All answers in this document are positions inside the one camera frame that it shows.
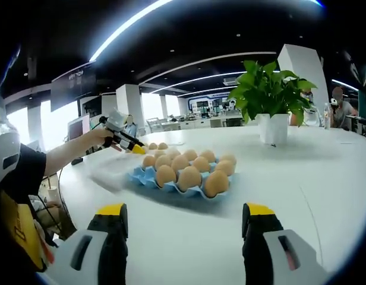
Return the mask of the person's left hand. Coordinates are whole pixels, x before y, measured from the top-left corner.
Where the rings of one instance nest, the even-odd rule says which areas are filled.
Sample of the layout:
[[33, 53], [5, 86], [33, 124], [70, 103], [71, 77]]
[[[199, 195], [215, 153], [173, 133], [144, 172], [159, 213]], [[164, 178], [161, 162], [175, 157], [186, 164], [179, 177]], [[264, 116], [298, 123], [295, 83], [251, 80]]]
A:
[[91, 143], [92, 146], [94, 145], [101, 145], [104, 148], [111, 147], [116, 151], [122, 151], [120, 147], [117, 146], [115, 141], [113, 140], [113, 132], [106, 128], [101, 129], [93, 129], [91, 131], [92, 139]]

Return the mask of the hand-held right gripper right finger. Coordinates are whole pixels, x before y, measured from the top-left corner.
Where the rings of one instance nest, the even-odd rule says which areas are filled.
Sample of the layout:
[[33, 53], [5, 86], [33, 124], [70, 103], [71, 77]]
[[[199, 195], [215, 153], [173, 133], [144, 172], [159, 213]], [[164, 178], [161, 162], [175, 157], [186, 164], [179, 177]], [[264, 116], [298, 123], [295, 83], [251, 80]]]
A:
[[316, 251], [296, 232], [285, 230], [269, 207], [243, 205], [242, 238], [246, 284], [326, 283]]

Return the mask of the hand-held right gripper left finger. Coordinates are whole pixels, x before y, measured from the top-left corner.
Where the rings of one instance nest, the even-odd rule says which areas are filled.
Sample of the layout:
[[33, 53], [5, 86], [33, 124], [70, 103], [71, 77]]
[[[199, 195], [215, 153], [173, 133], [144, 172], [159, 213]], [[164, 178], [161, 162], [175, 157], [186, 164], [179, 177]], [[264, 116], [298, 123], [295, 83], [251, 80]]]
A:
[[48, 284], [125, 284], [127, 239], [127, 205], [104, 206], [59, 245]]

